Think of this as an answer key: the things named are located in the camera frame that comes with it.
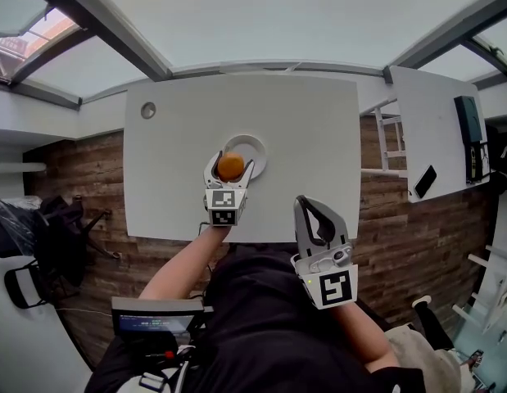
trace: smartphone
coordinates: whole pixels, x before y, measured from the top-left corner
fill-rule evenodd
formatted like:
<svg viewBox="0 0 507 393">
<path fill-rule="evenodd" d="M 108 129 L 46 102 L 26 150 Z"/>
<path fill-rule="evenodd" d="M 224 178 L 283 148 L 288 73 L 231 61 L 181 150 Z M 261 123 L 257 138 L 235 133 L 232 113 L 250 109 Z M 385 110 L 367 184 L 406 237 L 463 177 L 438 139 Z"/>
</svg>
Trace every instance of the smartphone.
<svg viewBox="0 0 507 393">
<path fill-rule="evenodd" d="M 423 198 L 426 195 L 436 177 L 437 173 L 433 166 L 430 165 L 426 172 L 424 172 L 423 177 L 414 186 L 415 193 L 419 198 Z"/>
</svg>

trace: orange fruit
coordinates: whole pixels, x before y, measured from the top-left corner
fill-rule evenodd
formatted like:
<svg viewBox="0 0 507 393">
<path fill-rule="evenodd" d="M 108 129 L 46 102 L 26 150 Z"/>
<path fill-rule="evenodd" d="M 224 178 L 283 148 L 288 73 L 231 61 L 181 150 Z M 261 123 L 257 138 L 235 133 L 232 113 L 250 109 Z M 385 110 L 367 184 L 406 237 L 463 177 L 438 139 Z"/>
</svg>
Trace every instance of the orange fruit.
<svg viewBox="0 0 507 393">
<path fill-rule="evenodd" d="M 238 178 L 244 171 L 244 159 L 238 153 L 224 153 L 217 164 L 217 174 L 223 182 Z"/>
</svg>

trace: plastic bag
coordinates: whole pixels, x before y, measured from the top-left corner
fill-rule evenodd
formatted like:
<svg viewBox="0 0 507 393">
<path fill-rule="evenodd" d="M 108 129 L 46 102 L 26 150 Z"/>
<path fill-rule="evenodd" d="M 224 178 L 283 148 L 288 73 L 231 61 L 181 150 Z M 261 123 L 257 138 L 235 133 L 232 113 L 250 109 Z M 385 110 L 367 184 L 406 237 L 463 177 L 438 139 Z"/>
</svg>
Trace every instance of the plastic bag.
<svg viewBox="0 0 507 393">
<path fill-rule="evenodd" d="M 41 202 L 37 196 L 0 199 L 0 224 L 22 255 L 34 255 L 36 243 L 34 215 Z"/>
</svg>

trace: white shoe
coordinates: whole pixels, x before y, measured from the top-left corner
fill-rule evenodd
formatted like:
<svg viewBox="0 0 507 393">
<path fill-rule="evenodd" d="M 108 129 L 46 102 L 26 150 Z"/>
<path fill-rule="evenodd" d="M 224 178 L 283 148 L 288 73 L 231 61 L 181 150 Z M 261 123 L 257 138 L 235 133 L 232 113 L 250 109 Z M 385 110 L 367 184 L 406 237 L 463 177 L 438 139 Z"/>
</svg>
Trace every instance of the white shoe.
<svg viewBox="0 0 507 393">
<path fill-rule="evenodd" d="M 418 303 L 422 303 L 423 301 L 426 301 L 427 304 L 430 304 L 432 302 L 432 297 L 431 296 L 420 297 L 419 299 L 411 303 L 411 308 L 414 309 Z"/>
</svg>

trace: white plate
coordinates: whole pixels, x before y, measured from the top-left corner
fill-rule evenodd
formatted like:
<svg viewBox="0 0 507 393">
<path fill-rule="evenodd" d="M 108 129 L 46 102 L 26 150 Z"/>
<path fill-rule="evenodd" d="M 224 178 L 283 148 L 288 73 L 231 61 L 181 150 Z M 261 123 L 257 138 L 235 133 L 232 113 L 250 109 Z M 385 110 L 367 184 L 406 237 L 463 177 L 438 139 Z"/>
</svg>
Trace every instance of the white plate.
<svg viewBox="0 0 507 393">
<path fill-rule="evenodd" d="M 259 176 L 266 167 L 268 156 L 266 155 L 266 149 L 264 144 L 252 135 L 240 134 L 231 138 L 224 146 L 224 152 L 233 151 L 238 153 L 247 163 L 250 160 L 255 161 L 255 167 L 253 168 L 253 174 L 251 179 Z"/>
</svg>

